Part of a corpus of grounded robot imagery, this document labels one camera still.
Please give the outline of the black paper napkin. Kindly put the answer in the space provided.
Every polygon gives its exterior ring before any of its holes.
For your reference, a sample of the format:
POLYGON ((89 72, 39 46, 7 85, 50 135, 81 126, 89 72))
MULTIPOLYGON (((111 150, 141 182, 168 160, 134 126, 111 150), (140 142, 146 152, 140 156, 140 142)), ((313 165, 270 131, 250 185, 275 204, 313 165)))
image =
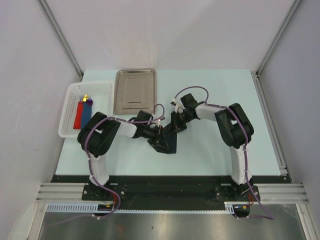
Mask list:
POLYGON ((163 127, 155 126, 151 130, 155 135, 147 142, 153 149, 162 154, 176 154, 177 153, 177 133, 173 131, 170 125, 163 127))

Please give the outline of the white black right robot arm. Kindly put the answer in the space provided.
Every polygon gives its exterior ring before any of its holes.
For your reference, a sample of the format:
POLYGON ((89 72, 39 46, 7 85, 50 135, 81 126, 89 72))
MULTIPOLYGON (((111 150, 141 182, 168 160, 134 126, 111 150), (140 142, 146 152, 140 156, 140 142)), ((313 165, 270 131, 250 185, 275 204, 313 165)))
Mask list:
POLYGON ((216 122, 223 142, 229 146, 231 155, 231 178, 236 185, 230 188, 231 196, 242 201, 249 194, 247 184, 252 175, 249 169, 248 146, 254 134, 254 128, 240 104, 229 106, 197 102, 192 94, 181 99, 175 98, 171 104, 175 106, 170 114, 170 123, 165 127, 168 136, 187 129, 192 120, 210 120, 216 122))

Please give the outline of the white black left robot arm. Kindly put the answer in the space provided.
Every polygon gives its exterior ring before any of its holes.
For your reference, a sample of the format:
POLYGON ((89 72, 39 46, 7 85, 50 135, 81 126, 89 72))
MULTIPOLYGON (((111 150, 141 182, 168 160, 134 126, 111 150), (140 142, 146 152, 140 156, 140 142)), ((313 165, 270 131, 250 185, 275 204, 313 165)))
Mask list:
POLYGON ((96 112, 80 130, 77 142, 87 154, 89 180, 95 185, 93 194, 98 199, 105 200, 111 193, 111 188, 106 184, 110 175, 104 155, 109 151, 116 136, 147 139, 149 145, 158 153, 177 152, 177 135, 169 135, 169 127, 155 121, 152 114, 143 110, 128 121, 96 112))

